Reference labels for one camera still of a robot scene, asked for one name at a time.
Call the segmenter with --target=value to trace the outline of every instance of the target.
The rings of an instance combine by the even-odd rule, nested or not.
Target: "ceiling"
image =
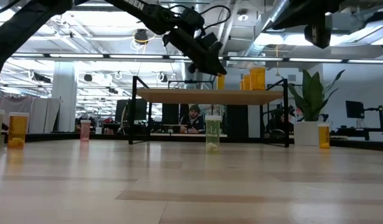
[[[164,7],[171,7],[176,4],[183,4],[187,7],[194,7],[196,11],[202,12],[214,5],[229,5],[230,1],[209,1],[209,0],[167,0],[159,1]],[[250,0],[241,1],[239,9],[246,9],[248,19],[239,21],[237,16],[230,30],[229,40],[224,47],[225,54],[240,54],[255,41],[257,33],[255,26],[259,15],[270,13],[273,8],[273,0]],[[378,1],[346,1],[341,9],[348,7],[353,10],[365,10],[372,7],[383,5],[383,0]],[[0,25],[8,20],[18,7],[0,14]],[[223,13],[220,8],[213,9],[204,14],[206,25],[213,24],[219,20]],[[218,34],[220,26],[208,29],[208,32]],[[145,46],[137,46],[134,42],[134,33],[138,29],[145,29],[139,19],[131,16],[127,12],[105,3],[104,1],[89,1],[81,6],[76,6],[61,16],[55,16],[42,26],[38,32],[31,37],[18,52],[33,53],[66,53],[66,54],[160,54],[160,55],[180,55],[181,53],[171,46],[164,47],[161,36],[154,35],[148,31],[149,42]],[[355,45],[352,47],[328,47],[319,49],[314,46],[295,46],[295,45],[266,45],[262,51],[268,57],[304,57],[304,58],[377,58],[383,54],[383,50],[378,45]],[[7,85],[26,85],[26,87],[13,87],[13,93],[21,91],[31,95],[49,96],[51,92],[50,84],[35,82],[30,78],[30,71],[36,72],[47,78],[53,79],[54,64],[52,60],[16,60],[9,59],[1,73],[1,83]],[[89,96],[99,96],[96,98],[111,97],[114,99],[118,95],[113,95],[104,88],[95,86],[110,85],[118,89],[130,88],[131,78],[138,75],[147,85],[157,88],[165,88],[167,83],[162,83],[157,79],[157,75],[163,73],[168,80],[182,80],[181,64],[167,62],[76,62],[80,72],[78,98]],[[268,67],[276,67],[277,63],[267,63]],[[300,67],[298,63],[281,63],[282,67]],[[86,82],[83,77],[85,74],[99,75],[108,78],[108,83]],[[128,93],[122,91],[120,97],[127,98]],[[107,104],[103,108],[115,107],[115,104]]]

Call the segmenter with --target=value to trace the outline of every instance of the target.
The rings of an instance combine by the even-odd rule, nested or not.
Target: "shelf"
[[[137,95],[150,103],[264,105],[283,98],[282,91],[246,90],[167,90],[137,89]]]

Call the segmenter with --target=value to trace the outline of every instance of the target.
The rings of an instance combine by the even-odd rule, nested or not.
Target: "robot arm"
[[[4,62],[15,53],[32,35],[34,35],[51,17],[63,14],[73,5],[88,0],[31,0],[11,19],[0,26],[0,72]],[[185,8],[176,14],[169,9],[140,0],[105,0],[140,19],[148,29],[158,35],[164,35],[164,44],[169,42],[188,56],[197,68],[211,75],[226,74],[218,59],[222,44],[214,34],[194,38],[194,32],[203,30],[204,19],[193,9]]]

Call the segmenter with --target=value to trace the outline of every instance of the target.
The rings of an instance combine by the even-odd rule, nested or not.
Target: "white pillar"
[[[75,62],[56,62],[52,98],[60,98],[59,131],[75,131],[78,73]]]

